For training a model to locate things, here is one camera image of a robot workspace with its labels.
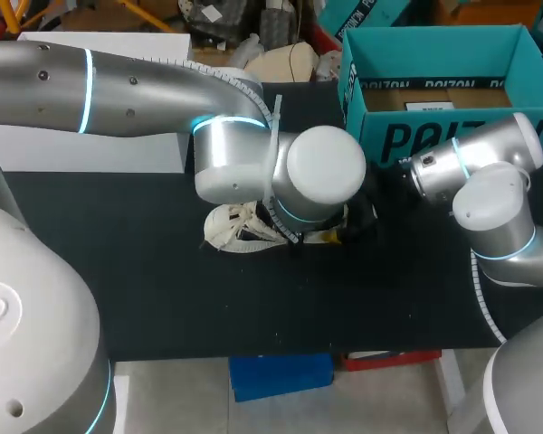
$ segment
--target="white robotic arm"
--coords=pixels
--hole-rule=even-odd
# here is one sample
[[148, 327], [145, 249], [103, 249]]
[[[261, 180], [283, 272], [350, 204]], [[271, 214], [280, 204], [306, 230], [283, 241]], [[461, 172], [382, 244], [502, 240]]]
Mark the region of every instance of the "white robotic arm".
[[524, 178], [510, 163], [488, 165], [456, 194], [452, 209], [488, 278], [543, 287], [543, 227], [533, 222]]
[[[190, 61], [0, 42], [0, 125], [115, 137], [191, 132], [198, 194], [238, 203], [262, 199], [270, 186], [271, 216], [297, 241], [359, 189], [366, 162], [334, 127], [280, 133], [273, 143], [260, 93]], [[0, 434], [110, 434], [114, 419], [94, 298], [26, 227], [0, 170]]]

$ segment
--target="shoe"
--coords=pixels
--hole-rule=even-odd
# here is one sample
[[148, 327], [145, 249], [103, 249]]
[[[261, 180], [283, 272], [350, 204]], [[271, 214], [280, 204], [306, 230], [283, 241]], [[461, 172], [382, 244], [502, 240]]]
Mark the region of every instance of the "shoe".
[[[332, 229], [306, 233], [303, 242], [330, 243], [328, 235]], [[288, 240], [273, 228], [265, 207], [257, 202], [218, 206], [207, 215], [204, 234], [205, 241], [213, 247], [231, 253], [254, 253], [288, 244]]]

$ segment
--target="black label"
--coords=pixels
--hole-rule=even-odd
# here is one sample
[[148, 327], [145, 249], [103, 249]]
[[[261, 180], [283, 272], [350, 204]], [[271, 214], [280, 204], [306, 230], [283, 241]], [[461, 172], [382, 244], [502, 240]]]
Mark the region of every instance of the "black label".
[[361, 0], [358, 2], [348, 19], [341, 25], [336, 32], [336, 39], [340, 42], [344, 39], [344, 32], [347, 29], [354, 29], [361, 25], [364, 20], [370, 15], [370, 11], [376, 4], [377, 0]]
[[[443, 129], [441, 124], [427, 122], [420, 127], [413, 128], [408, 124], [389, 124], [382, 147], [380, 163], [386, 164], [390, 160], [392, 150], [410, 145], [409, 155], [413, 156], [422, 150], [453, 138], [459, 129], [459, 134], [468, 133], [465, 128], [477, 128], [484, 125], [484, 120], [465, 120], [463, 122], [451, 122], [448, 128]], [[543, 119], [535, 126], [538, 136], [543, 132]]]
[[344, 102], [342, 103], [342, 113], [344, 114], [344, 124], [346, 124], [346, 119], [348, 119], [348, 104], [354, 96], [354, 81], [356, 81], [356, 65], [354, 62], [350, 63], [350, 73], [348, 74], [348, 83], [346, 90], [344, 91]]
[[362, 89], [501, 89], [505, 77], [411, 77], [360, 79]]

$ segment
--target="black mat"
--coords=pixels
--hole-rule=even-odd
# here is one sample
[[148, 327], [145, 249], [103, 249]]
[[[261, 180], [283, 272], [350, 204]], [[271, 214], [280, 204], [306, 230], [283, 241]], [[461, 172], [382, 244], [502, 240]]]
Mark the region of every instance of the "black mat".
[[[338, 125], [332, 85], [272, 86], [282, 129]], [[33, 231], [85, 279], [114, 360], [495, 345], [478, 308], [469, 248], [421, 207], [384, 245], [284, 248], [250, 256], [199, 249], [213, 205], [191, 175], [8, 174]], [[530, 192], [543, 224], [543, 169]], [[506, 336], [543, 314], [543, 289], [483, 280]]]

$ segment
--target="cardboard box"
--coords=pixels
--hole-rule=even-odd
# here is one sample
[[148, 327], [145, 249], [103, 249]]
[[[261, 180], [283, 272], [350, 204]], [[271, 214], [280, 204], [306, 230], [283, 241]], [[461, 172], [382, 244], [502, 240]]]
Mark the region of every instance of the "cardboard box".
[[541, 0], [434, 0], [433, 22], [438, 25], [523, 24], [537, 19]]
[[[29, 32], [21, 40], [90, 48], [152, 61], [187, 59], [188, 34]], [[188, 134], [105, 137], [0, 125], [5, 172], [183, 173]]]
[[319, 24], [339, 41], [356, 27], [393, 25], [410, 0], [331, 0], [319, 15]]
[[381, 166], [518, 111], [543, 146], [543, 59], [521, 25], [350, 30], [338, 96], [347, 131]]

